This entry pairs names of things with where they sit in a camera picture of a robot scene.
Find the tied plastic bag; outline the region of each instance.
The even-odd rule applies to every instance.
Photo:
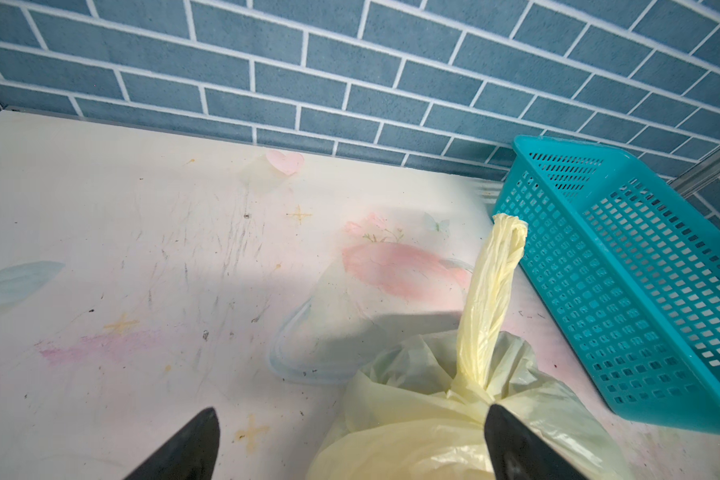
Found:
[[[530,345],[499,332],[528,226],[494,216],[458,331],[413,336],[347,385],[308,480],[494,478],[483,424],[499,403],[588,478],[632,478],[607,432]]]

